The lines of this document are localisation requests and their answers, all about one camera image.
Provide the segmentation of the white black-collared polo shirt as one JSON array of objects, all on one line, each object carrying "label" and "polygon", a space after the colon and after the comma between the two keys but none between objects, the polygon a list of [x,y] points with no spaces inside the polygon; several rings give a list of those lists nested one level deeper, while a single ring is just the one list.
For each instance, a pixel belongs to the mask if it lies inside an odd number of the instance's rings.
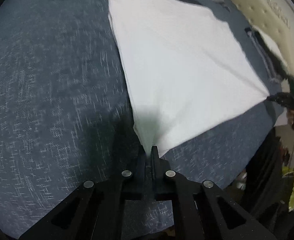
[{"label": "white black-collared polo shirt", "polygon": [[179,0],[108,0],[146,153],[170,149],[263,102],[269,91],[229,25]]}]

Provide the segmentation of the folded clothes stack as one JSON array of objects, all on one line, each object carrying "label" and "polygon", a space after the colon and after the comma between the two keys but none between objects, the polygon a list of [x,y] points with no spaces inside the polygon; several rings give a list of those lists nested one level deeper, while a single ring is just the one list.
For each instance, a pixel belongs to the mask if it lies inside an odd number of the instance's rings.
[{"label": "folded clothes stack", "polygon": [[258,27],[246,28],[245,32],[261,56],[269,80],[275,83],[285,80],[288,75],[287,63],[276,42]]}]

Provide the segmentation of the cardboard box clutter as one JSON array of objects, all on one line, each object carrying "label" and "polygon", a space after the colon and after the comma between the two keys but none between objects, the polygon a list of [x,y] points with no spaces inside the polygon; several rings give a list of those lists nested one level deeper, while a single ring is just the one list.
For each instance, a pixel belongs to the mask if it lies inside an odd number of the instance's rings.
[{"label": "cardboard box clutter", "polygon": [[294,175],[283,172],[279,146],[261,146],[246,166],[245,190],[239,204],[248,213],[259,215],[275,203],[288,204]]}]

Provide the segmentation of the cream tufted headboard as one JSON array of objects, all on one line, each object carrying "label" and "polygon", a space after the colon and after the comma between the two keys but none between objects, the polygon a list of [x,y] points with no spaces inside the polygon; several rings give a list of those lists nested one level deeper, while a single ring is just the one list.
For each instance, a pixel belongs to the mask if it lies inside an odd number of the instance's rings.
[{"label": "cream tufted headboard", "polygon": [[291,0],[232,0],[254,26],[277,44],[294,74],[294,4]]}]

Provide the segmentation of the blue patterned bed sheet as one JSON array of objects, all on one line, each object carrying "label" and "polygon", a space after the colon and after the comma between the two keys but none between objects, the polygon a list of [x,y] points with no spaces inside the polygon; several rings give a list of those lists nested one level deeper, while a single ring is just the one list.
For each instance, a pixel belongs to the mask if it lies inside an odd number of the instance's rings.
[{"label": "blue patterned bed sheet", "polygon": [[[230,0],[185,0],[228,22],[268,90]],[[83,181],[124,170],[139,140],[107,0],[5,0],[0,7],[0,229],[19,238]]]}]

